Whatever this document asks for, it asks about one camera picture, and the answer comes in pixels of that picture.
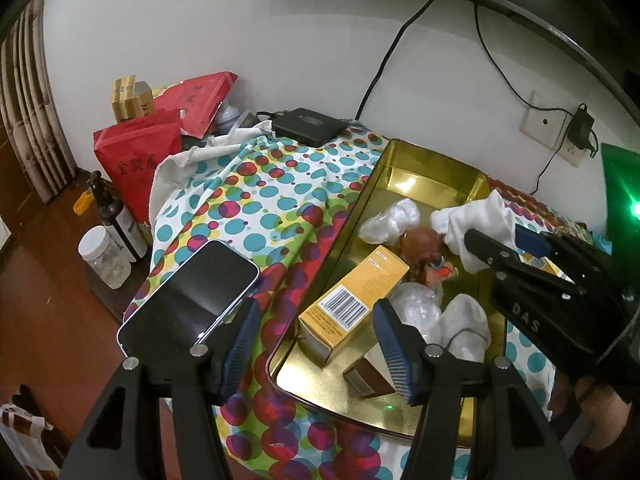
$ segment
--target gold metal tray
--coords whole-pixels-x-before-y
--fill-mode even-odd
[[[404,197],[414,200],[421,212],[421,224],[427,224],[431,212],[444,207],[462,205],[486,198],[490,188],[480,171],[403,140],[391,140],[371,173],[344,228],[322,263],[302,304],[302,310],[324,291],[360,263],[372,250],[357,236],[362,222],[385,210]],[[505,345],[504,317],[488,303],[492,270],[472,275],[464,271],[460,258],[443,244],[443,256],[451,261],[460,275],[444,282],[443,305],[457,294],[469,294],[484,308],[492,336],[486,359],[502,354]],[[310,410],[325,412],[337,418],[348,418],[370,429],[398,437],[412,437],[420,415],[420,406],[411,408],[398,394],[362,399],[342,377],[357,359],[376,343],[371,323],[360,330],[350,343],[320,368],[307,358],[297,344],[298,320],[285,331],[268,361],[274,387],[292,395]],[[473,427],[473,399],[465,399],[460,418],[458,441],[470,446]]]

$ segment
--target clear plastic wrap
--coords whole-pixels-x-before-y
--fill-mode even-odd
[[[457,295],[447,305],[438,320],[438,325],[432,330],[434,336],[439,332],[440,341],[437,342],[447,348],[451,354],[465,361],[484,361],[484,354],[491,344],[489,323],[484,309],[471,296]]]
[[[440,317],[440,301],[429,287],[420,283],[401,283],[389,295],[400,321],[415,326],[425,341],[434,337],[433,330]]]
[[[358,237],[367,244],[395,244],[402,233],[419,224],[418,206],[410,198],[403,198],[365,221],[358,229]]]

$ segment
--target bottle label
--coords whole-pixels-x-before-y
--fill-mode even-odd
[[[146,253],[146,242],[133,216],[126,207],[116,216],[112,225],[105,226],[111,238],[125,251],[130,262],[136,262]]]

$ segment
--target black bottle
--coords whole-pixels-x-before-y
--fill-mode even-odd
[[[101,177],[100,171],[89,176],[89,187],[94,194],[100,220],[111,238],[125,251],[129,261],[138,262],[148,248],[145,239],[122,199],[109,192]]]

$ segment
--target wooden door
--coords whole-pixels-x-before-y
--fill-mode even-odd
[[[0,217],[12,233],[17,233],[42,207],[22,173],[14,149],[0,118]]]

